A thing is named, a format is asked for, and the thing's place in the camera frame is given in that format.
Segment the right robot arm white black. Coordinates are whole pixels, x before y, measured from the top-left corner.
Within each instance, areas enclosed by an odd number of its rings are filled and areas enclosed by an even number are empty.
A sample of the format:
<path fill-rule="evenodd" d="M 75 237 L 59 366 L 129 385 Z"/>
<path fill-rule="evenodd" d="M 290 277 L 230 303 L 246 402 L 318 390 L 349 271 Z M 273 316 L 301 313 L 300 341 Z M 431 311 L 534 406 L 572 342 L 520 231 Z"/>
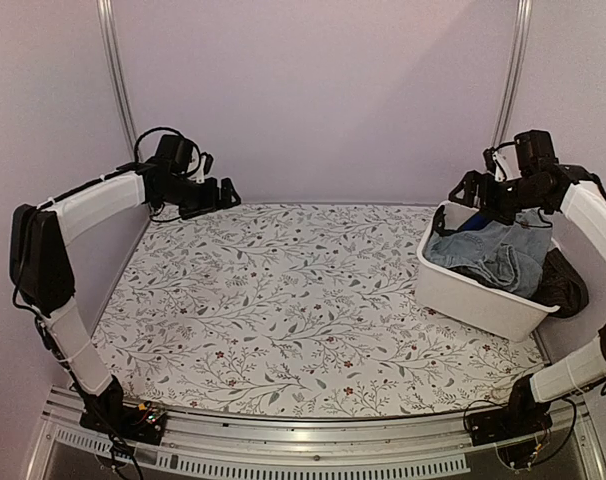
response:
<path fill-rule="evenodd" d="M 581 166 L 547 163 L 502 182 L 472 170 L 464 174 L 448 199 L 504 224 L 513 223 L 516 214 L 525 209 L 558 213 L 565 223 L 561 242 L 570 258 L 577 260 L 579 248 L 587 249 L 587 259 L 579 266 L 590 280 L 596 278 L 596 269 L 588 261 L 595 260 L 606 269 L 606 194 L 600 179 Z M 520 436 L 537 422 L 537 404 L 579 392 L 605 378 L 606 320 L 592 340 L 533 374 L 527 383 L 513 387 L 519 399 L 501 412 L 500 427 L 507 435 Z"/>

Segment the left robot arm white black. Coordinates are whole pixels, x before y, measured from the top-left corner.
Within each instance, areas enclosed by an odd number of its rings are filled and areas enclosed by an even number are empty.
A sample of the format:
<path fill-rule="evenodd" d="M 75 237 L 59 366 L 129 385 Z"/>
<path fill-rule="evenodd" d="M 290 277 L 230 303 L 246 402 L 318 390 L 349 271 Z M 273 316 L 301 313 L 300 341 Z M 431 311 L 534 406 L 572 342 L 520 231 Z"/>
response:
<path fill-rule="evenodd" d="M 78 391 L 99 397 L 115 381 L 79 313 L 69 246 L 93 227 L 142 205 L 174 205 L 179 219 L 188 220 L 240 203 L 229 178 L 188 176 L 167 161 L 149 160 L 123 165 L 40 205 L 23 204 L 12 218 L 12 303 L 42 325 L 46 345 L 59 354 Z"/>

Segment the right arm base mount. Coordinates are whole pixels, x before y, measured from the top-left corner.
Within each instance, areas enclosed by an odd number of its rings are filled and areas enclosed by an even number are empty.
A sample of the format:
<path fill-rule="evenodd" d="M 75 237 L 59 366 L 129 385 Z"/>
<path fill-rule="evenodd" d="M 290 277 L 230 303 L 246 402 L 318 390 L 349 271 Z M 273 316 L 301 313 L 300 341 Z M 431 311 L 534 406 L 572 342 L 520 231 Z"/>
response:
<path fill-rule="evenodd" d="M 511 441 L 520 437 L 542 433 L 541 440 L 529 439 L 523 443 L 499 447 L 499 460 L 508 468 L 522 470 L 531 468 L 548 440 L 552 419 L 549 403 L 534 403 L 528 407 L 499 406 L 492 409 L 463 414 L 463 427 L 470 436 L 472 445 L 483 446 Z"/>

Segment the light blue denim skirt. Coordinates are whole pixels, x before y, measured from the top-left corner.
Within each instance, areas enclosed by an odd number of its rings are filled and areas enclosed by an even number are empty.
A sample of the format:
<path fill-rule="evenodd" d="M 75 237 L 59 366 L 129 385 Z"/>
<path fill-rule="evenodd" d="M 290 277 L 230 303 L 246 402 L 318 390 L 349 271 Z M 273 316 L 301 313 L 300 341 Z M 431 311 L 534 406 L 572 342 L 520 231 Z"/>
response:
<path fill-rule="evenodd" d="M 489 221 L 479 230 L 448 229 L 443 206 L 423 255 L 429 262 L 488 288 L 522 298 L 534 295 L 552 242 L 552 223 L 536 209 L 516 216 L 511 225 Z"/>

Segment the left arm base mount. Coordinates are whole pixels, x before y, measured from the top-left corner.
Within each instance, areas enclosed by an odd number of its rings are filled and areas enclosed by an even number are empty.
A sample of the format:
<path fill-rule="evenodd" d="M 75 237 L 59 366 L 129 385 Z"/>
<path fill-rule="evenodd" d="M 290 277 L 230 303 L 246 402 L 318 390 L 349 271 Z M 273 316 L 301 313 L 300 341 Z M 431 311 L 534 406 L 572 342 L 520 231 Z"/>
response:
<path fill-rule="evenodd" d="M 85 403 L 80 425 L 115 438 L 159 446 L 167 423 L 167 412 L 150 402 L 126 405 L 120 397 L 91 397 Z"/>

